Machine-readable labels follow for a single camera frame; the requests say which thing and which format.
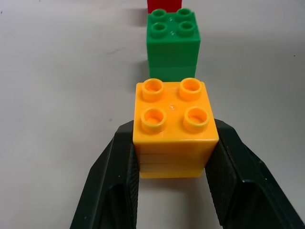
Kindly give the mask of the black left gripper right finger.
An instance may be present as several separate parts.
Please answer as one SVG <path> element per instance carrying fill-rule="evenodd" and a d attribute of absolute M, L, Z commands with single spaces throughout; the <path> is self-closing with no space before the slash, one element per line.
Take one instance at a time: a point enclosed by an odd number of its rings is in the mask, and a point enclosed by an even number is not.
<path fill-rule="evenodd" d="M 265 163 L 237 132 L 215 120 L 219 142 L 205 173 L 224 229 L 303 229 L 304 222 Z"/>

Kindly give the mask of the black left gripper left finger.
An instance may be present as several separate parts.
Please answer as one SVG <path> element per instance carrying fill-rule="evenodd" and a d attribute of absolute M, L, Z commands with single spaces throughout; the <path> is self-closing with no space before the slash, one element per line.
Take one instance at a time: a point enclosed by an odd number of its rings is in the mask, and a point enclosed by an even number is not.
<path fill-rule="evenodd" d="M 136 228 L 139 166 L 132 134 L 133 121 L 121 125 L 91 167 L 70 228 Z"/>

